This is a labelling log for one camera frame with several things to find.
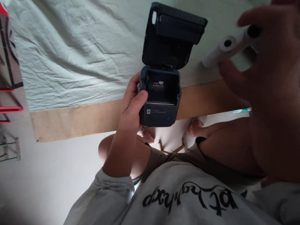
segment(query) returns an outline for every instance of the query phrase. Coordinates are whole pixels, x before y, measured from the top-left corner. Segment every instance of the person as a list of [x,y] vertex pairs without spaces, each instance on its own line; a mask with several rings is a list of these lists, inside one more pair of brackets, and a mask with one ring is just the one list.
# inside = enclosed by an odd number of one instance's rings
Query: person
[[[300,1],[273,0],[237,22],[262,29],[257,59],[243,72],[219,63],[224,82],[252,105],[252,117],[209,127],[194,120],[197,137],[185,153],[165,155],[149,146],[129,82],[119,127],[99,145],[105,161],[65,224],[300,224]],[[257,205],[239,191],[268,177]],[[134,192],[133,181],[140,179]]]

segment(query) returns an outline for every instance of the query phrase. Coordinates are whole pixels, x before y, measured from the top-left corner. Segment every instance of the wooden edge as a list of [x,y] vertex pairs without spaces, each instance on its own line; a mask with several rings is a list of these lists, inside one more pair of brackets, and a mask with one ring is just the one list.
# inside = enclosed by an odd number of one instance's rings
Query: wooden edge
[[[31,112],[36,141],[64,140],[115,131],[121,100]],[[182,88],[177,120],[250,107],[223,81]]]

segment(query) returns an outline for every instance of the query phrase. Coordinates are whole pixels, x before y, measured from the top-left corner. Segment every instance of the shorts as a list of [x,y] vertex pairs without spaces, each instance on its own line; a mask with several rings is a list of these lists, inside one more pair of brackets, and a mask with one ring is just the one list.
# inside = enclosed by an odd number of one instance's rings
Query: shorts
[[204,140],[206,140],[206,138],[197,137],[195,144],[190,149],[186,150],[185,153],[172,152],[166,155],[162,151],[151,147],[151,155],[145,172],[142,176],[133,181],[134,184],[137,184],[139,181],[142,183],[145,182],[156,168],[164,163],[174,161],[190,163],[202,169],[204,172],[214,176],[219,181],[237,192],[244,191],[248,186],[255,185],[265,178],[265,176],[253,177],[242,174],[203,154],[199,148],[199,143]]

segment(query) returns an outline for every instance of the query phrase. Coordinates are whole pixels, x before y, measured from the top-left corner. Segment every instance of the open printer lid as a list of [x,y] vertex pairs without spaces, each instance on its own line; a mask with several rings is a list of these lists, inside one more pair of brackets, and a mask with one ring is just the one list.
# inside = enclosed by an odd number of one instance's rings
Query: open printer lid
[[198,44],[207,19],[158,2],[151,5],[143,48],[145,65],[159,69],[181,69]]

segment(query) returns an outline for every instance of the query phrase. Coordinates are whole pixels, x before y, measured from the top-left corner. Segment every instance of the white floor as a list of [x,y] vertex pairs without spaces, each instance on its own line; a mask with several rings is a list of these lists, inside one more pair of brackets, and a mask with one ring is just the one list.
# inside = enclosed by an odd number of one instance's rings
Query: white floor
[[[11,124],[2,125],[7,138],[20,140],[21,160],[0,162],[0,224],[62,224],[73,203],[89,187],[102,167],[98,144],[103,133],[50,143],[36,143],[24,89],[14,91],[24,106],[22,113],[11,113]],[[10,104],[9,96],[0,94],[1,104]],[[205,126],[248,116],[248,113],[209,115]],[[181,145],[181,138],[191,146],[194,138],[186,130],[190,119],[176,121],[171,127],[155,130],[155,147],[161,139],[165,151]]]

